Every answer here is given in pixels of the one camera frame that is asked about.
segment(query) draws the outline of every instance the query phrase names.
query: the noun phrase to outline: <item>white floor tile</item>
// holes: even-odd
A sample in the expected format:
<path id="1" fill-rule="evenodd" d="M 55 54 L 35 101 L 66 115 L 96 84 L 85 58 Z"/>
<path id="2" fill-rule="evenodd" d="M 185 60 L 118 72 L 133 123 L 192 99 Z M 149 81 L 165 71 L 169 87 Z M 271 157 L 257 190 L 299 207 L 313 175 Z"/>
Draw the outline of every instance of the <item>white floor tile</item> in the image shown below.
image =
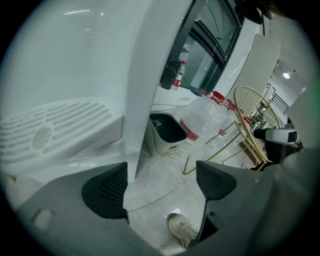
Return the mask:
<path id="1" fill-rule="evenodd" d="M 204 209 L 200 208 L 185 184 L 163 198 L 130 212 L 132 229 L 147 243 L 166 254 L 181 249 L 179 241 L 170 233 L 166 216 L 180 211 L 195 229 L 200 229 Z"/>
<path id="2" fill-rule="evenodd" d="M 155 159 L 142 153 L 135 181 L 125 191 L 123 207 L 128 212 L 144 207 L 182 184 L 184 181 L 168 157 Z"/>

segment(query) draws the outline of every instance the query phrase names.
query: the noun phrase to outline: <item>white wall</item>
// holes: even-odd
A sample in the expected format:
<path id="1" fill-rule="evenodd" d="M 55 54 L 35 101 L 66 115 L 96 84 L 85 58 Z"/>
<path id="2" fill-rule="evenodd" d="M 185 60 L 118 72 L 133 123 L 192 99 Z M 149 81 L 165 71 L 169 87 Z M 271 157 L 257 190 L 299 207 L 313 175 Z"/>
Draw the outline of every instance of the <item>white wall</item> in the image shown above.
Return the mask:
<path id="1" fill-rule="evenodd" d="M 234 98 L 237 87 L 247 86 L 262 94 L 276 66 L 281 44 L 263 35 L 256 34 L 249 56 L 229 91 L 227 98 Z"/>
<path id="2" fill-rule="evenodd" d="M 234 47 L 232 55 L 218 81 L 214 90 L 227 96 L 228 92 L 237 80 L 249 55 L 255 35 L 260 31 L 258 24 L 245 19 L 238 41 Z"/>

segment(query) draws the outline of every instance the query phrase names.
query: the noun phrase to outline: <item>plastic water bottle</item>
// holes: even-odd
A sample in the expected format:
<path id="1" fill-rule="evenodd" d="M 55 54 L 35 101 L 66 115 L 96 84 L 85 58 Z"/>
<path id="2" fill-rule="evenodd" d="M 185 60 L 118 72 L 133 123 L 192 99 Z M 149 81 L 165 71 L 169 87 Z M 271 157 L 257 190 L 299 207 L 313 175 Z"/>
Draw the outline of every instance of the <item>plastic water bottle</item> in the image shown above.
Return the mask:
<path id="1" fill-rule="evenodd" d="M 186 64 L 187 63 L 185 61 L 181 62 L 181 66 L 180 66 L 180 68 L 179 68 L 179 70 L 178 70 L 178 72 L 176 74 L 176 77 L 175 77 L 173 83 L 172 83 L 171 89 L 173 89 L 175 91 L 178 90 L 178 88 L 179 88 L 179 86 L 181 84 L 181 80 L 185 75 L 185 69 L 186 69 L 185 66 L 186 66 Z"/>
<path id="2" fill-rule="evenodd" d="M 199 97 L 185 108 L 180 120 L 187 135 L 185 142 L 200 146 L 219 132 L 227 115 L 227 108 L 221 105 L 224 98 L 214 91 L 210 98 Z"/>

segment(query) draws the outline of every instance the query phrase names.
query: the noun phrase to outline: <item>window frame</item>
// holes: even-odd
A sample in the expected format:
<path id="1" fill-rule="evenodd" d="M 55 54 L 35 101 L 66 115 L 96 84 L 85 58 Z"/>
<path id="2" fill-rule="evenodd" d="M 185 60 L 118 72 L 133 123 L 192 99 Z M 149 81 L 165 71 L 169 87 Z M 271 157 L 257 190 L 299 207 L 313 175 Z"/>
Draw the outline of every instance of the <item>window frame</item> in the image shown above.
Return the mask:
<path id="1" fill-rule="evenodd" d="M 226 7 L 231 12 L 232 17 L 235 19 L 235 22 L 238 25 L 236 31 L 233 34 L 231 46 L 228 50 L 228 53 L 223 50 L 217 38 L 207 29 L 207 27 L 200 20 L 196 21 L 198 14 L 205 6 L 207 0 L 193 0 L 186 14 L 186 17 L 181 24 L 180 30 L 174 40 L 169 57 L 167 59 L 166 67 L 161 78 L 161 86 L 163 88 L 167 90 L 170 90 L 171 88 L 173 76 L 166 77 L 166 68 L 170 66 L 170 63 L 177 63 L 188 36 L 191 36 L 193 39 L 195 39 L 197 43 L 199 43 L 209 54 L 212 54 L 214 52 L 212 57 L 215 60 L 218 59 L 218 65 L 217 63 L 215 63 L 215 61 L 212 62 L 199 88 L 188 84 L 181 84 L 180 86 L 191 90 L 196 95 L 202 95 L 202 90 L 210 92 L 217 85 L 230 59 L 230 56 L 234 51 L 235 45 L 238 41 L 239 34 L 242 29 L 243 22 L 245 20 L 245 16 L 241 12 L 239 16 L 236 14 L 235 10 L 232 8 L 228 0 L 219 1 L 223 1 L 226 4 Z"/>

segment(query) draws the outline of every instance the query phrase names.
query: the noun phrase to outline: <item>sneaker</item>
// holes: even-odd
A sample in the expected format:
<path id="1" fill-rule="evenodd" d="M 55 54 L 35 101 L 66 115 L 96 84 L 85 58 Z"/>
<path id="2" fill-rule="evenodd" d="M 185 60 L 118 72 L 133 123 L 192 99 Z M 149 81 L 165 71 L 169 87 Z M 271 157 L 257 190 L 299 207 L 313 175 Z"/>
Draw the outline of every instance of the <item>sneaker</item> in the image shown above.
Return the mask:
<path id="1" fill-rule="evenodd" d="M 170 213 L 166 217 L 166 222 L 171 233 L 180 240 L 183 249 L 187 250 L 197 242 L 197 230 L 190 221 L 178 213 Z"/>

